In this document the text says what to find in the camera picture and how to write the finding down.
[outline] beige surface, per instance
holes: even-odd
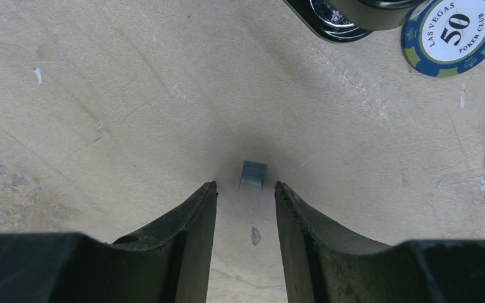
[[[389,244],[485,237],[485,61],[429,78],[399,38],[329,44],[281,0],[0,0],[0,232],[113,241],[216,179],[209,302],[286,301],[277,179]]]

